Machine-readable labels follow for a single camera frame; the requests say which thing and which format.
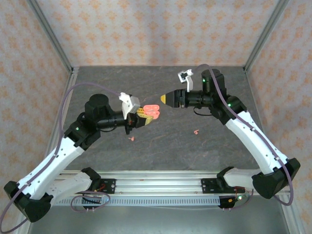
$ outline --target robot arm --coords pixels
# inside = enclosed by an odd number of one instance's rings
[[[61,182],[54,183],[54,181],[68,164],[100,138],[100,132],[108,132],[104,129],[123,126],[126,134],[129,134],[133,128],[139,128],[151,122],[150,116],[137,113],[140,107],[138,98],[121,93],[119,99],[123,102],[122,110],[113,111],[106,95],[91,96],[85,104],[85,112],[81,113],[65,131],[56,157],[56,149],[54,149],[27,176],[17,183],[9,181],[4,186],[10,199],[17,192],[21,192],[14,200],[14,204],[29,221],[36,222],[41,219],[55,202],[65,197],[81,191],[93,191],[96,188],[100,176],[91,168],[83,169],[76,176]],[[36,180],[28,184],[28,181],[44,168],[45,170],[38,175]]]
[[[256,189],[263,197],[269,199],[277,192],[288,185],[288,180],[279,159],[286,166],[291,179],[294,178],[300,168],[300,163],[296,158],[288,159],[281,153],[263,134],[247,111],[245,105],[234,96],[226,92],[224,76],[216,69],[213,69],[216,82],[219,86],[219,92],[213,82],[209,70],[202,72],[202,90],[175,90],[161,97],[161,101],[174,108],[195,107],[201,109],[208,107],[212,116],[219,119],[220,122],[230,129],[245,145],[259,165],[256,170],[240,170],[234,167],[228,167],[218,174],[220,187],[244,187]],[[189,77],[192,72],[181,72]],[[235,115],[228,110],[221,97],[224,98],[228,107],[234,111]],[[247,127],[239,118],[251,124]],[[260,134],[277,155],[274,156],[264,140],[257,134]]]

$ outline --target black bracket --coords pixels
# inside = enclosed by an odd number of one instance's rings
[[[229,208],[233,208],[235,203],[236,201],[235,201],[234,196],[220,198],[220,205],[218,207],[220,207],[221,209],[229,209]]]
[[[107,194],[114,194],[116,179],[100,179],[97,191]]]
[[[9,181],[4,190],[11,199],[19,190],[19,184]],[[32,223],[37,222],[44,217],[51,208],[51,200],[53,196],[47,193],[40,200],[30,199],[29,194],[23,192],[15,199],[14,204],[23,213],[23,215]]]
[[[243,194],[245,189],[235,187],[220,187],[217,178],[201,179],[201,188],[203,194]]]

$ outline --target metal frame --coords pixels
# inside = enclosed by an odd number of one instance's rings
[[[58,53],[60,59],[62,60],[62,63],[64,64],[65,68],[68,72],[72,71],[72,65],[70,64],[65,52],[63,51],[57,37],[55,36],[48,20],[44,16],[43,11],[40,8],[40,5],[38,4],[37,0],[27,0],[29,6],[34,11],[39,23],[41,24],[43,30],[45,31],[47,37],[51,41],[52,45],[54,46],[56,52]]]
[[[290,0],[279,0],[244,66],[248,72]]]
[[[57,40],[49,22],[44,16],[43,11],[41,10],[37,0],[26,0],[30,7],[33,9],[36,17],[38,18],[43,30],[47,34],[49,40],[53,44],[53,47],[60,56],[64,66],[70,72],[70,76],[64,93],[75,84],[78,69],[72,68],[68,57],[66,56],[64,50],[62,49],[59,41]],[[276,5],[272,15],[269,18],[263,32],[261,33],[252,53],[250,54],[246,65],[244,67],[245,73],[249,71],[256,57],[260,53],[262,47],[264,46],[266,40],[268,39],[271,31],[282,15],[285,7],[287,6],[289,0],[280,0]],[[67,114],[69,102],[71,99],[71,94],[69,95],[65,106],[63,114],[63,123]],[[47,147],[45,156],[48,155],[52,149],[55,148],[57,139],[58,139],[58,125],[57,120],[55,120],[55,125],[53,132],[50,137],[50,143]],[[79,171],[63,171],[62,174],[56,179],[60,181],[71,176],[76,175]],[[118,186],[116,187],[116,194],[114,196],[123,197],[123,196],[202,196],[202,190],[200,185],[200,178],[215,177],[216,173],[212,172],[203,172],[203,171],[111,171],[111,172],[99,172],[99,174],[104,178],[116,178],[118,180]],[[282,190],[278,193],[278,196],[283,199],[289,199],[289,191],[287,189]],[[290,207],[282,206],[285,219],[288,225],[288,228],[291,233],[294,234],[304,234],[303,225],[298,214],[296,204]],[[25,219],[24,215],[20,213],[18,216],[18,224]],[[24,234],[28,233],[30,227],[30,222],[26,222],[22,227],[17,229],[15,234]]]

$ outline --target cable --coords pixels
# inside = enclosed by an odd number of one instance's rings
[[[25,220],[23,220],[19,225],[15,226],[14,228],[8,230],[8,231],[3,231],[2,230],[2,223],[3,223],[3,220],[4,220],[4,216],[5,214],[7,213],[7,211],[9,210],[10,206],[14,203],[15,199],[21,194],[21,192],[28,186],[31,184],[31,182],[33,182],[42,172],[45,171],[45,169],[47,169],[51,163],[53,162],[53,160],[56,158],[56,156],[58,155],[58,152],[59,152],[59,149],[60,149],[60,144],[61,144],[61,141],[62,141],[62,138],[63,138],[63,131],[62,131],[62,116],[63,116],[63,108],[64,108],[64,105],[65,105],[65,102],[67,100],[67,97],[68,95],[70,94],[70,92],[78,87],[78,86],[82,86],[82,85],[90,85],[90,86],[96,86],[96,87],[99,87],[107,92],[110,92],[116,96],[119,96],[119,93],[115,92],[115,91],[112,91],[110,89],[107,89],[105,86],[102,86],[102,85],[99,85],[99,84],[96,84],[96,83],[92,83],[92,82],[82,82],[82,83],[78,83],[78,84],[75,84],[73,85],[72,87],[70,87],[66,92],[65,92],[65,95],[64,95],[64,98],[62,99],[62,102],[61,102],[61,105],[60,105],[60,110],[59,110],[59,114],[58,114],[58,131],[59,131],[59,136],[58,136],[58,144],[56,146],[56,149],[55,149],[55,152],[53,154],[53,156],[50,158],[50,160],[47,162],[47,164],[42,167],[33,177],[31,177],[25,185],[23,185],[17,192],[16,194],[12,197],[12,199],[8,202],[8,204],[6,205],[6,207],[4,208],[1,216],[0,216],[0,232],[2,234],[7,234],[7,233],[11,233],[13,231],[15,231],[16,229],[18,229],[21,225],[23,225],[26,221],[27,221],[27,218]]]
[[[194,113],[195,113],[196,115],[198,115],[198,116],[212,116],[212,115],[200,114],[200,113],[198,113],[198,112],[195,111],[195,108],[196,108],[196,107],[194,107],[193,111],[194,111]]]
[[[220,88],[219,88],[219,85],[218,85],[218,82],[216,81],[216,78],[215,78],[215,75],[214,75],[214,72],[212,71],[211,67],[207,64],[202,64],[202,65],[199,65],[197,68],[195,68],[195,71],[198,70],[198,68],[200,66],[207,66],[211,76],[212,76],[212,79],[213,79],[213,82],[214,82],[214,85],[216,87],[216,91],[222,101],[222,103],[224,104],[224,106],[237,118],[239,119],[242,123],[244,123],[251,131],[254,131],[261,139],[262,141],[266,144],[266,146],[270,149],[270,151],[272,152],[272,154],[274,155],[275,159],[279,162],[279,164],[281,165],[281,167],[283,168],[285,174],[286,174],[286,177],[287,177],[287,181],[288,181],[288,184],[289,184],[289,188],[290,188],[290,198],[289,198],[289,202],[284,202],[282,200],[280,200],[277,196],[274,196],[276,200],[278,200],[280,203],[282,203],[283,205],[285,206],[290,206],[293,202],[293,182],[292,182],[292,178],[289,174],[289,171],[287,170],[285,164],[283,163],[283,161],[279,158],[279,156],[277,155],[277,153],[275,152],[275,150],[272,148],[272,146],[269,144],[269,142],[264,138],[264,136],[257,130],[257,129],[254,129],[254,127],[247,121],[245,121],[243,118],[241,118],[238,114],[236,114],[229,106],[228,104],[226,103],[223,95],[221,94],[221,91],[220,91]]]
[[[100,208],[106,206],[106,204],[111,200],[111,197],[110,197],[107,193],[103,193],[103,192],[83,191],[83,192],[79,192],[79,193],[80,193],[80,194],[103,194],[103,195],[105,195],[105,196],[108,197],[107,201],[106,201],[103,205],[100,205],[100,206],[98,206],[98,207],[96,207],[96,208],[92,207],[92,211],[93,211],[93,212],[94,212],[95,210],[97,210],[97,209],[100,209]],[[78,195],[78,196],[75,196],[75,197],[72,199],[72,201],[70,202],[70,207],[72,208],[73,211],[78,212],[78,213],[88,212],[89,209],[86,209],[86,210],[76,210],[76,209],[73,207],[73,202],[74,202],[74,200],[75,200],[76,198],[78,198],[78,197],[82,197],[82,198],[86,198],[86,197],[87,197],[87,198],[94,198],[94,196]]]
[[[236,196],[237,196],[237,187],[235,187],[235,200],[236,200]]]
[[[99,129],[101,132],[103,132],[103,133],[109,133],[109,132],[112,132],[113,130],[115,130],[117,127],[115,126],[114,128],[112,128],[112,129],[110,129],[110,130],[107,130],[107,131],[105,131],[105,130],[101,130],[101,129]]]

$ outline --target mounting plate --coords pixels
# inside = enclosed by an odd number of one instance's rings
[[[243,194],[245,189],[235,187],[223,187],[221,188],[217,184],[216,178],[203,178],[200,180],[203,194]]]
[[[99,192],[114,194],[116,188],[116,180],[115,179],[100,179],[99,182]]]

